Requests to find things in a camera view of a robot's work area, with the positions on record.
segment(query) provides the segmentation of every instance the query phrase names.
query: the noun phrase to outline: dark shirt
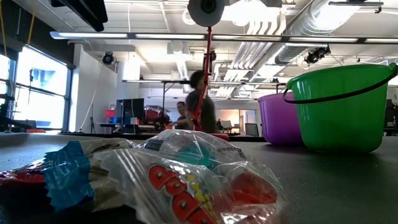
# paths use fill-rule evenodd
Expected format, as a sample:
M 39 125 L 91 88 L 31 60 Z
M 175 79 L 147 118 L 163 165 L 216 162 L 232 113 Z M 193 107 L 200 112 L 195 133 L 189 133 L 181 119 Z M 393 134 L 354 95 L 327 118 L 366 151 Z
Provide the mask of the dark shirt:
M 177 121 L 185 119 L 186 117 L 182 115 L 177 119 Z M 184 125 L 176 125 L 175 129 L 181 129 L 181 130 L 191 130 L 190 125 L 188 123 L 185 123 Z
M 187 96 L 187 109 L 195 114 L 199 104 L 200 91 L 194 90 Z M 201 106 L 201 128 L 206 133 L 216 133 L 216 115 L 213 101 L 206 96 Z

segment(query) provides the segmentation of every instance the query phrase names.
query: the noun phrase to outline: person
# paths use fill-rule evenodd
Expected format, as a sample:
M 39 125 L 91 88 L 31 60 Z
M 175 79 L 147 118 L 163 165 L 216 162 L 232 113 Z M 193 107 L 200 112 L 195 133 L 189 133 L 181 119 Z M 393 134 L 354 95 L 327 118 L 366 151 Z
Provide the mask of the person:
M 183 101 L 180 101 L 180 102 L 177 103 L 177 110 L 178 110 L 178 113 L 180 114 L 180 117 L 177 119 L 177 121 L 186 120 L 186 117 L 185 117 L 185 103 Z M 190 128 L 189 122 L 184 122 L 183 124 L 181 124 L 181 123 L 180 124 L 176 124 L 175 129 L 189 130 L 191 128 Z
M 205 88 L 205 73 L 203 70 L 197 70 L 192 73 L 190 78 L 190 86 L 194 89 L 185 100 L 187 112 L 185 119 L 176 121 L 175 124 L 183 125 L 188 123 L 193 126 L 192 119 L 199 104 L 201 91 Z M 214 103 L 209 96 L 203 100 L 201 108 L 201 128 L 205 133 L 216 133 L 216 115 Z

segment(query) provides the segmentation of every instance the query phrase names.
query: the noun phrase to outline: security camera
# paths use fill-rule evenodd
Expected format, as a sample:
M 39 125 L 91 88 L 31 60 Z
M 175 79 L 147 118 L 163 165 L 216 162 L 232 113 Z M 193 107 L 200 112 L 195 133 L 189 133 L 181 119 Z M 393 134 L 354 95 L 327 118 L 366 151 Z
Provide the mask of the security camera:
M 105 52 L 105 56 L 102 58 L 102 62 L 105 65 L 112 65 L 114 61 L 115 59 L 113 57 L 113 52 Z

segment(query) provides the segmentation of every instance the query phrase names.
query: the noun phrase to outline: red pole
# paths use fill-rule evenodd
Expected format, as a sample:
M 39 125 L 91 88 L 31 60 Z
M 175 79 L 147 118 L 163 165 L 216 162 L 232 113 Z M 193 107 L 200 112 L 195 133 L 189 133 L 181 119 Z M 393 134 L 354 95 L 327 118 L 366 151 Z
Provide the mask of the red pole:
M 195 115 L 192 119 L 192 122 L 194 124 L 193 130 L 194 131 L 201 131 L 201 126 L 200 126 L 200 120 L 201 120 L 201 105 L 203 103 L 203 100 L 207 96 L 207 86 L 208 86 L 208 77 L 209 77 L 209 65 L 210 65 L 210 45 L 211 45 L 211 34 L 212 30 L 211 27 L 208 28 L 208 39 L 207 39 L 207 53 L 206 53 L 206 60 L 205 60 L 205 87 L 201 91 L 200 99 L 199 99 L 199 104 L 197 106 L 197 109 L 195 110 Z

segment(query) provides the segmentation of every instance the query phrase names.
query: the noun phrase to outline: green bucket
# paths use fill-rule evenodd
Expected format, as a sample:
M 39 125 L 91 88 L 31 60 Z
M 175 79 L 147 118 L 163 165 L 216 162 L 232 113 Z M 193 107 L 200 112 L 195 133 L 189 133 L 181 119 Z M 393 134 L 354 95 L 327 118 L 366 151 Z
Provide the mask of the green bucket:
M 352 65 L 309 72 L 291 79 L 305 145 L 321 152 L 371 152 L 382 141 L 387 83 L 396 64 Z

